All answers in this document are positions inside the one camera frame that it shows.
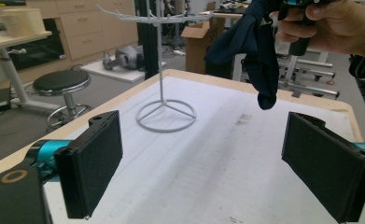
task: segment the hand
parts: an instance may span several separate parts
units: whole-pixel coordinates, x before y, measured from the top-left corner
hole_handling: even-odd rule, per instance
[[[365,57],[365,7],[350,0],[330,4],[312,4],[305,10],[315,26],[301,26],[304,10],[294,7],[278,24],[275,38],[295,42],[299,37],[310,37],[309,47],[341,54]]]

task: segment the white table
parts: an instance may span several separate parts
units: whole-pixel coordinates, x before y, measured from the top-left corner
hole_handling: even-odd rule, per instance
[[[176,70],[163,74],[164,97],[197,110],[187,129],[153,133],[136,123],[141,106],[159,97],[155,76],[44,137],[73,139],[87,129],[88,118],[120,112],[123,159],[92,218],[68,219],[59,183],[49,182],[45,190],[55,224],[335,223],[281,160],[281,150],[291,110],[325,120],[349,141],[361,140],[351,106],[279,91],[275,107],[262,111],[249,84]],[[179,119],[165,111],[151,122],[169,126]],[[28,148],[0,161],[0,172]],[[365,224],[365,208],[359,223]]]
[[[22,86],[19,74],[16,71],[16,68],[14,67],[13,62],[11,61],[11,58],[9,57],[7,53],[7,47],[35,41],[38,39],[46,38],[46,36],[51,35],[51,32],[44,32],[40,35],[29,35],[29,36],[20,36],[20,37],[11,37],[11,36],[0,36],[0,60],[1,65],[3,66],[5,73],[7,74],[7,77],[10,79],[11,83],[13,84],[13,87],[16,91],[16,94],[18,98],[11,100],[11,103],[15,105],[23,105],[23,106],[34,106],[39,108],[46,108],[55,110],[59,105],[52,105],[37,101],[32,101],[28,98],[24,87]]]
[[[119,90],[119,92],[127,91],[145,80],[145,72],[143,71],[129,70],[121,66],[116,66],[112,70],[106,70],[102,61],[81,66],[80,70],[88,72],[91,76],[117,80],[115,89]]]

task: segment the black stool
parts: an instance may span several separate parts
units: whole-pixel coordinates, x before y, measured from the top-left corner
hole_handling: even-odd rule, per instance
[[[57,129],[76,119],[85,111],[92,110],[92,107],[89,105],[76,105],[72,98],[72,92],[82,90],[89,86],[90,83],[89,74],[76,70],[49,73],[34,81],[34,91],[39,95],[62,95],[65,100],[65,106],[58,108],[48,117],[48,126],[51,129]]]

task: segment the white metal stand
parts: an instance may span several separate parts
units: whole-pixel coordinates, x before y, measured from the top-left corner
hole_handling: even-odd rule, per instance
[[[162,86],[163,76],[162,76],[162,66],[161,66],[161,25],[163,23],[181,23],[181,22],[184,22],[184,21],[208,21],[212,17],[212,13],[210,15],[205,15],[205,16],[185,17],[184,16],[185,13],[183,13],[183,14],[175,15],[175,16],[161,17],[160,16],[161,15],[161,1],[160,0],[156,0],[156,14],[158,16],[154,16],[151,13],[151,10],[149,9],[149,1],[148,0],[147,0],[147,17],[123,15],[118,11],[110,12],[110,11],[104,10],[100,6],[98,6],[98,7],[101,10],[103,10],[103,12],[115,15],[119,20],[148,23],[148,24],[153,24],[155,27],[157,27],[158,55],[159,55],[159,76],[160,76],[160,80],[159,80],[159,82],[160,82],[160,100],[150,102],[150,103],[144,105],[138,111],[138,113],[136,114],[136,117],[135,117],[138,124],[141,125],[145,129],[148,129],[152,132],[158,132],[158,133],[171,133],[171,132],[180,131],[180,130],[183,130],[183,129],[189,127],[197,118],[196,111],[194,110],[194,108],[191,105],[189,105],[189,104],[187,104],[183,101],[172,100],[172,99],[166,100],[166,99],[164,99],[164,96],[163,96],[163,86]],[[190,111],[189,112],[183,111],[183,110],[181,110],[177,107],[174,107],[174,106],[170,105],[169,103],[174,103],[174,104],[186,106]],[[157,105],[157,106],[155,106],[153,109],[149,110],[147,113],[145,113],[144,115],[141,116],[141,113],[143,112],[143,110],[146,109],[147,107],[149,107],[150,105]],[[188,120],[188,122],[186,124],[181,125],[179,127],[170,128],[170,129],[161,129],[161,128],[150,127],[150,126],[143,123],[144,119],[148,118],[155,111],[158,111],[162,107],[173,109],[174,111],[176,111],[178,113],[181,113],[183,115],[188,116],[190,119]]]

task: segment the dark blue cloth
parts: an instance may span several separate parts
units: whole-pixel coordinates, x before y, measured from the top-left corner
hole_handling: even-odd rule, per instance
[[[267,0],[253,0],[243,17],[214,42],[204,58],[209,63],[224,63],[236,54],[245,53],[243,70],[259,92],[261,109],[274,106],[279,77],[271,24],[260,25],[270,7]]]

